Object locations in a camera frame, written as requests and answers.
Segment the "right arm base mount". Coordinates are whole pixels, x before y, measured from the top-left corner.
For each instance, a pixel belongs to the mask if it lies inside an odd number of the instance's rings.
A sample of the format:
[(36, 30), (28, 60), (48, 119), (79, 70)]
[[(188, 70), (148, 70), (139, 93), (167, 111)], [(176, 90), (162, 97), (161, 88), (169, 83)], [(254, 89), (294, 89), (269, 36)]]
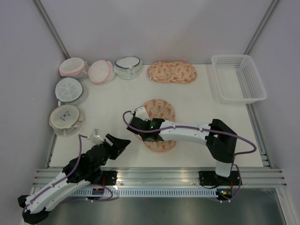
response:
[(199, 171), (198, 175), (202, 187), (238, 186), (241, 181), (238, 171), (232, 171), (228, 178), (217, 175), (215, 171)]

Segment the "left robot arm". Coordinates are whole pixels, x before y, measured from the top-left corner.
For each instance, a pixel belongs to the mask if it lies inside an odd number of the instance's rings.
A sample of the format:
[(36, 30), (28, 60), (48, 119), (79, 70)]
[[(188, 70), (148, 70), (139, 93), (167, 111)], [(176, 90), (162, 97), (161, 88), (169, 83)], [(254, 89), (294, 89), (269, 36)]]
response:
[(94, 145), (90, 150), (82, 153), (82, 139), (87, 138), (81, 134), (79, 138), (79, 155), (69, 161), (62, 171), (43, 188), (31, 195), (18, 197), (25, 223), (35, 225), (45, 220), (49, 213), (63, 200), (75, 191), (87, 185), (100, 185), (103, 172), (101, 167), (108, 160), (116, 160), (118, 156), (131, 143), (130, 140), (119, 139), (110, 134), (100, 144)]

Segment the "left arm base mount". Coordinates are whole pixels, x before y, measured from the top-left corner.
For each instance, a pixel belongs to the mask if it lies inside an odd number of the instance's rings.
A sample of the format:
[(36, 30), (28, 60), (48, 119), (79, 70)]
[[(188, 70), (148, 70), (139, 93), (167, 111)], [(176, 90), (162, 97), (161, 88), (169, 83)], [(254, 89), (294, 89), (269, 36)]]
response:
[(92, 179), (91, 184), (114, 186), (117, 183), (117, 174), (117, 171), (101, 171)]

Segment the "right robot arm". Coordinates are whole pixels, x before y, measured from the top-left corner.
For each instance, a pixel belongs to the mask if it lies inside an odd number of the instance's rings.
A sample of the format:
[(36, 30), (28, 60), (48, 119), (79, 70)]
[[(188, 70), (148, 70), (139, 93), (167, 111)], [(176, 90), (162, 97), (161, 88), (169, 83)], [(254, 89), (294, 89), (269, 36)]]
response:
[(230, 181), (237, 135), (221, 120), (214, 119), (202, 125), (184, 125), (170, 120), (143, 120), (134, 116), (126, 125), (127, 130), (139, 135), (145, 142), (176, 140), (206, 146), (216, 160), (215, 182), (225, 185)]

